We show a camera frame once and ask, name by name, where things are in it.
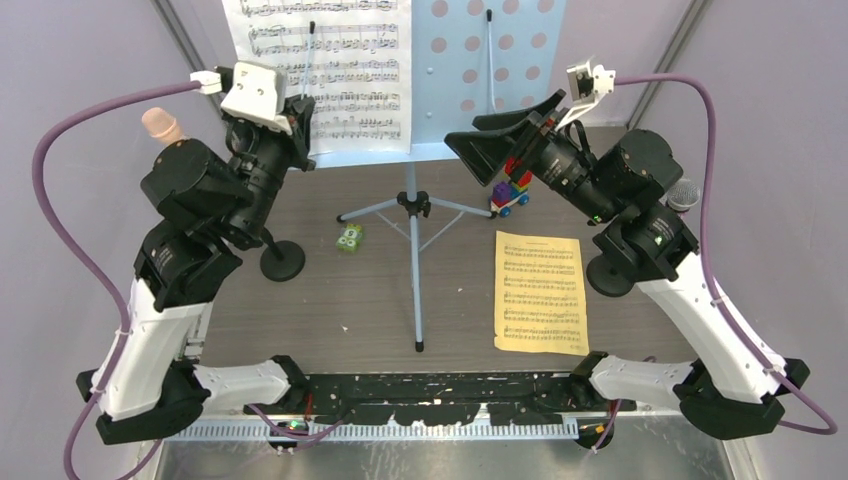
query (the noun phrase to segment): blue stand with circular holes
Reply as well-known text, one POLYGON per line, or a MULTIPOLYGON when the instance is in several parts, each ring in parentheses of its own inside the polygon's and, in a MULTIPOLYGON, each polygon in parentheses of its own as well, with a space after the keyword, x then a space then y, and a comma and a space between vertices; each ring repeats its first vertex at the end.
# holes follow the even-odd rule
MULTIPOLYGON (((415 182, 417 161, 444 160, 455 154, 444 144, 445 135, 471 128, 477 115, 532 106, 548 96, 551 67, 563 20, 565 1, 412 2, 412 147, 409 154, 397 152, 339 152, 318 155, 318 166, 344 163, 374 164, 406 162, 406 203, 390 199, 370 207, 339 215, 344 222, 376 213, 394 226, 380 211, 404 205, 409 213, 412 292, 415 313, 415 350, 424 350, 421 285, 418 256, 464 213, 495 218, 498 212, 481 210, 445 200, 425 197, 433 205, 458 211, 457 216, 424 245, 419 246, 418 214, 409 202, 422 200, 415 182)), ((529 200, 526 194, 518 203, 529 200)), ((425 216, 429 206, 423 210, 425 216)), ((506 207, 502 217, 509 215, 506 207)))

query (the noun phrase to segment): paper sheet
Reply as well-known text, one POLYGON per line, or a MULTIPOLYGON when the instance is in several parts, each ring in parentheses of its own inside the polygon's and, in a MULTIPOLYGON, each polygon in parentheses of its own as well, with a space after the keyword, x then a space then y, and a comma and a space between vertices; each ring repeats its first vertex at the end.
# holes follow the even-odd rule
POLYGON ((315 97, 311 153, 409 152, 411 0, 222 1, 239 60, 286 69, 286 96, 315 97))
POLYGON ((589 353, 580 242, 497 232, 495 347, 589 353))

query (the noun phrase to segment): round black base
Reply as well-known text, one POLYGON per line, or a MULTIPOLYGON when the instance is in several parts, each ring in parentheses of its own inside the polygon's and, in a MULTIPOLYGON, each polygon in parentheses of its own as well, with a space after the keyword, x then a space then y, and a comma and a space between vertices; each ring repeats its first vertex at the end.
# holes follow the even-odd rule
POLYGON ((266 247, 265 251, 262 252, 262 258, 259 260, 262 275, 275 282, 291 280, 303 270, 303 266, 306 264, 306 254, 303 253, 300 245, 294 242, 282 240, 275 243, 283 254, 282 260, 277 259, 271 249, 266 247))
POLYGON ((604 256, 597 256, 589 262, 586 280, 598 293, 607 297, 622 297, 633 289, 633 282, 619 275, 604 256))

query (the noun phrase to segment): microphone grille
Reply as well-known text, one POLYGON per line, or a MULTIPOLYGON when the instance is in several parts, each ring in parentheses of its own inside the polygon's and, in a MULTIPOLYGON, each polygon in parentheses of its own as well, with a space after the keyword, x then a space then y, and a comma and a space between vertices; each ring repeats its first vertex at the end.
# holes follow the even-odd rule
POLYGON ((701 201, 701 187, 688 178, 681 178, 666 194, 668 206, 678 212, 685 212, 701 201))

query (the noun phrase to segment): lavender wall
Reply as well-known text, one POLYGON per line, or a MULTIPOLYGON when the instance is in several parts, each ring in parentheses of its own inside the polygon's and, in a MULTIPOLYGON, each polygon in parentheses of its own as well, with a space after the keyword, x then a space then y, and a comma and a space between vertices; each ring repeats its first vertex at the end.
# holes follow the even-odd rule
MULTIPOLYGON (((65 478, 65 437, 83 406, 74 379, 103 361, 118 312, 42 218, 31 186, 32 152, 68 115, 185 81, 189 69, 144 0, 3 1, 0 39, 0 476, 58 479, 65 478)), ((138 187, 161 150, 139 123, 155 105, 194 136, 223 136, 211 105, 183 94, 67 132, 46 166, 60 218, 122 289, 144 233, 157 221, 138 187)), ((75 450, 77 471, 84 479, 116 478, 136 448, 103 446, 93 420, 75 450)))
MULTIPOLYGON (((701 79, 718 112, 709 223, 716 275, 766 341, 806 360, 804 390, 846 429, 848 4, 811 6, 713 2, 675 70, 701 79)), ((664 86, 640 127, 665 136, 702 180, 699 102, 687 87, 664 86)), ((785 403, 787 418, 821 425, 800 402, 785 403)), ((844 433, 780 429, 750 444, 762 478, 843 478, 848 468, 844 433)))
MULTIPOLYGON (((568 0, 550 93, 558 88, 567 92, 565 70, 590 58, 621 76, 654 72, 690 3, 691 0, 568 0)), ((644 89, 619 88, 580 121, 586 125, 624 125, 644 89)))

